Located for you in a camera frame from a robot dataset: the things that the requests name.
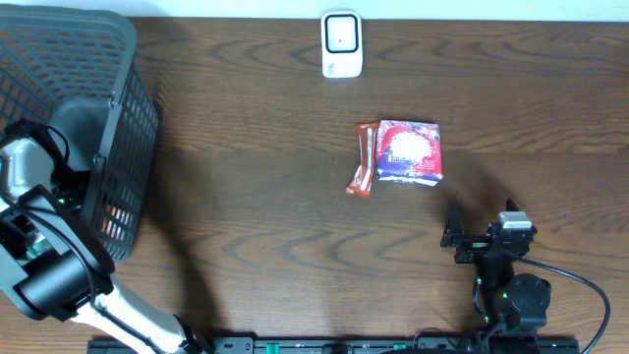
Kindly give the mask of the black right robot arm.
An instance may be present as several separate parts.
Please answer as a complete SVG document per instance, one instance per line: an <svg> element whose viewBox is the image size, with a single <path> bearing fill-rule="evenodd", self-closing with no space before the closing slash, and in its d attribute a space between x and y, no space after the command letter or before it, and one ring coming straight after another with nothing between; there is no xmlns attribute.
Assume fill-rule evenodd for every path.
<svg viewBox="0 0 629 354"><path fill-rule="evenodd" d="M513 264L530 251L537 228L512 200L505 207L484 234L469 234L458 205L448 205L440 246L455 250L457 264L475 267L473 304L486 322L458 347L477 353L539 353L538 330L546 325L551 285L534 274L515 272Z"/></svg>

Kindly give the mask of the orange snack bar wrapper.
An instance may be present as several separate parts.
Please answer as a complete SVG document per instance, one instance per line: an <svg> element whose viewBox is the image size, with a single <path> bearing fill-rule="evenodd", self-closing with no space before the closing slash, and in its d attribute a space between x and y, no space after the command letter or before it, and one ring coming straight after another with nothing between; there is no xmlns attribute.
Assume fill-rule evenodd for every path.
<svg viewBox="0 0 629 354"><path fill-rule="evenodd" d="M375 153L378 123L363 123L356 126L359 141L360 164L346 187L348 195L368 199L372 193L375 172Z"/></svg>

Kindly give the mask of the teal snack packet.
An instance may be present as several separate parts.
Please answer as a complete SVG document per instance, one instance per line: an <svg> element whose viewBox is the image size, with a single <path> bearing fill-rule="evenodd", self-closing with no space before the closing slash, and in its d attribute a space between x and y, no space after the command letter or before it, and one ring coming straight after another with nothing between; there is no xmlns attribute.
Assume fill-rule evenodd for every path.
<svg viewBox="0 0 629 354"><path fill-rule="evenodd" d="M27 240L27 259L34 260L52 248L50 242L41 232L31 233Z"/></svg>

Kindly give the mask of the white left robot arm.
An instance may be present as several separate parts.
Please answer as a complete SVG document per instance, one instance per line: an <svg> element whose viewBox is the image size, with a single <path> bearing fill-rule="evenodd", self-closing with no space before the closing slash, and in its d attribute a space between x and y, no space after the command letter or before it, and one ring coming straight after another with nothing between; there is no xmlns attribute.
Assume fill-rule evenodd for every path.
<svg viewBox="0 0 629 354"><path fill-rule="evenodd" d="M89 174L69 165L56 128L21 119L1 141L1 290L27 317L89 325L137 353L209 353L177 316L114 274L112 257L75 210Z"/></svg>

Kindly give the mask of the pink purple floral pad pack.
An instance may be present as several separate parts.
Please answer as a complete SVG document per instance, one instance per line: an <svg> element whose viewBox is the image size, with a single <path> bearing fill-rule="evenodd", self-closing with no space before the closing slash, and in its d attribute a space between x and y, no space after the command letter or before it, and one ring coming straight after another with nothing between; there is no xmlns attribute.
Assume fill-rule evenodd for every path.
<svg viewBox="0 0 629 354"><path fill-rule="evenodd" d="M375 162L379 181L437 185L443 178L439 126L414 121L380 121Z"/></svg>

